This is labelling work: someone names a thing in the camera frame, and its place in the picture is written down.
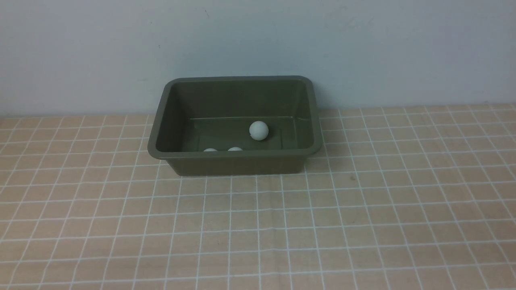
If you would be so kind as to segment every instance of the white wall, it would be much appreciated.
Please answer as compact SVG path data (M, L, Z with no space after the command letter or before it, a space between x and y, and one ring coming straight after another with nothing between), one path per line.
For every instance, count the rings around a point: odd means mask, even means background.
M516 101L516 1L0 1L0 115L152 112L177 77L277 74L321 107Z

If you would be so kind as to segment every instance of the white ball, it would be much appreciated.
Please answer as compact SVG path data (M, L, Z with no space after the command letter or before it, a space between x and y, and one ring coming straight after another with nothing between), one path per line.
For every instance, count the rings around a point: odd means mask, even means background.
M269 127L262 121L256 121L249 127L249 134L254 140L262 141L269 135Z

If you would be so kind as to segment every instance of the tile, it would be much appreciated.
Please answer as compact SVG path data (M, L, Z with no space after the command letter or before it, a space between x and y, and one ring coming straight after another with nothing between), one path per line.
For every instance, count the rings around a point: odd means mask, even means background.
M401 226L409 244L433 243L432 232L427 224L405 224Z
M172 254L192 254L199 252L200 234L174 235L172 241Z
M261 273L289 273L289 260L287 251L261 251Z
M354 173L333 173L332 176L335 188L344 189L359 187L359 182Z
M31 233L36 227L35 221L12 221L4 239L27 239L30 238Z
M44 203L26 203L23 202L18 207L14 219L39 219L43 212Z
M203 194L206 188L206 179L183 179L181 182L182 195Z
M337 206L335 192L333 190L318 190L310 192L310 202L313 207L334 207Z
M362 193L358 189L342 189L335 191L339 206L364 205Z
M452 267L449 272L456 289L478 289L485 285L475 266Z
M17 263L2 263L0 264L0 283L8 284L10 283L12 274L14 273L14 269L16 268Z
M252 275L259 272L259 254L231 253L230 275Z
M151 203L151 215L156 214L173 214L178 199L176 197L154 197Z
M446 203L423 204L429 222L454 221L453 213Z
M131 215L147 215L151 208L151 198L136 198L136 199L127 199L125 200L125 204L122 202L122 208L118 211L116 207L118 203L115 204L113 214L116 215L122 213L125 216Z
M464 241L458 224L450 223L434 223L431 225L436 241L439 243L447 243L454 241Z
M147 224L147 217L122 217L117 235L142 235Z
M136 270L136 279L162 279L167 272L168 257L142 257Z
M485 222L467 221L459 223L467 241L489 241L493 239Z
M479 264L505 262L504 254L496 243L471 243L470 249Z
M322 130L341 130L341 129L343 129L340 118L321 119L320 123L321 123Z
M444 268L419 268L417 269L423 289L455 289Z
M0 220L10 220L14 217L19 204L7 203L0 204Z
M34 230L33 238L58 237L64 223L63 220L40 220Z
M13 284L39 283L46 262L21 262L12 277Z
M358 138L356 136L353 136L353 135L350 136L349 134L347 135L347 139L350 141L351 140L358 141L357 140ZM353 144L350 144L349 147L347 144L342 144L342 143L326 144L325 147L326 147L326 154L329 157L344 157L344 156L350 155L349 152L350 152L350 150L352 150Z
M115 243L113 244L113 250L111 252L112 256L139 256L140 248L142 244L142 236L117 236L115 238ZM161 252L161 249L166 245L159 245L156 248L152 247L152 244L148 244L148 246L142 249L142 255L146 255L149 252Z
M395 208L401 223L426 222L420 205L397 205Z
M199 260L199 276L228 274L228 254L204 254Z
M201 231L202 214L177 215L175 219L174 232L176 233Z
M174 289L194 290L195 289L195 279L167 281L167 290L174 290Z
M56 240L31 240L23 255L24 260L48 260L51 258L52 252L56 245Z
M350 247L374 246L376 244L375 234L370 226L346 227L345 233Z
M206 213L206 214L204 214L203 231L229 230L229 228L230 228L229 224L230 224L229 213Z
M389 187L412 185L407 172L404 170L384 171L383 176Z
M197 275L197 260L198 257L195 255L188 256L170 256L168 277L171 278L185 278L195 277Z
M175 215L159 215L159 216L149 216L147 221L147 234L164 234L164 233L172 233L174 230L174 219Z
M432 185L437 184L433 172L428 169L409 170L410 179L414 185Z
M75 200L70 209L69 217L92 217L97 204L97 200Z
M231 191L230 187L231 187L231 179L230 178L208 178L206 181L206 193L207 194L226 194Z
M407 247L382 247L380 255L386 268L413 267Z
M308 208L310 198L307 191L291 191L283 193L285 208Z
M137 263L137 258L111 258L106 268L106 280L133 279Z
M26 241L3 241L0 243L0 252L2 253L2 261L19 261L25 248Z
M164 281L135 281L135 290L163 289Z
M364 206L341 208L341 216L342 223L344 225L359 225L370 223L367 208Z
M510 219L503 202L478 202L477 205L486 219Z
M439 249L435 245L409 246L416 267L443 266Z
M227 252L229 249L229 232L203 233L201 252Z
M262 279L261 282L262 282L263 289L287 290L287 289L291 288L289 275L273 274L273 275L261 276L261 279Z
M498 199L498 195L491 184L468 184L467 186L475 200Z
M415 269L388 270L386 275L391 289L421 288Z
M231 194L231 210L249 211L256 209L256 194Z
M259 279L258 276L230 277L229 290L259 290Z
M75 281L97 281L104 277L107 259L80 260L75 272Z
M101 199L96 209L96 217L119 216L124 208L123 199Z
M318 228L316 229L317 244L321 248L340 248L346 246L342 228Z
M349 249L349 254L355 270L382 267L380 255L375 248Z
M204 198L202 196L181 196L178 202L178 213L196 213L202 212Z
M113 236L117 233L119 218L94 218L90 236Z
M316 227L335 227L341 225L337 208L314 208L312 209L312 215Z
M170 192L168 192L169 194L167 195L177 195L177 192L179 192L179 182L171 182L171 184L167 184L167 185L170 185ZM125 186L125 184L122 184L123 186L123 189L125 190L122 190L122 188L120 188L120 194L123 195L122 197L125 197L125 193L127 192L127 187ZM152 194L154 192L154 182L153 181L134 181L134 182L131 182L131 184L129 184L129 191L127 193L127 196L128 197L151 197Z
M310 249L316 247L313 229L289 229L287 230L287 235L288 246L291 249Z
M357 175L362 187L385 187L385 181L380 171L359 172Z
M417 194L412 187L391 187L389 189L394 204L419 203Z
M279 176L258 176L257 177L258 191L281 190L281 178Z
M290 252L292 272L319 271L319 259L316 250Z
M516 239L516 223L513 220L493 220L487 224L497 240Z
M358 290L377 289L387 290L389 289L387 281L385 280L385 274L383 271L363 271L356 272L355 277L357 280Z
M398 223L398 218L391 205L368 206L372 224Z
M282 176L282 180L283 190L306 190L307 188L307 182L304 175L284 175Z
M480 270L490 289L516 287L516 278L509 265L486 265Z
M465 244L439 245L447 265L472 265L475 264L470 250Z
M351 261L346 249L320 250L319 254L323 271L351 269Z
M232 230L257 229L256 212L234 212L231 215Z
M501 242L500 247L503 253L507 256L507 260L511 263L516 261L516 243L514 242Z
M309 189L333 189L332 176L329 173L308 174Z
M365 203L367 205L391 204L391 198L386 188L362 189Z
M95 238L86 240L83 257L108 257L111 253L114 238Z
M383 155L383 156L377 156L378 157L378 163L380 165L381 170L399 170L404 169L404 160L405 156L402 159L401 155Z
M398 225L378 225L373 229L379 245L404 245L406 243L403 232Z
M45 277L43 278L44 283L60 283L60 282L71 282L74 275L74 270L77 265L77 261L50 261L48 264Z

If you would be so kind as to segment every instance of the plastic tub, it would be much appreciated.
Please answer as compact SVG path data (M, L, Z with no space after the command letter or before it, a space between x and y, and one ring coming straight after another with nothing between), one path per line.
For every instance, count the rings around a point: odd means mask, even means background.
M249 135L257 120L269 127L263 141ZM181 176L282 174L302 171L322 142L305 77L179 78L163 90L148 151Z

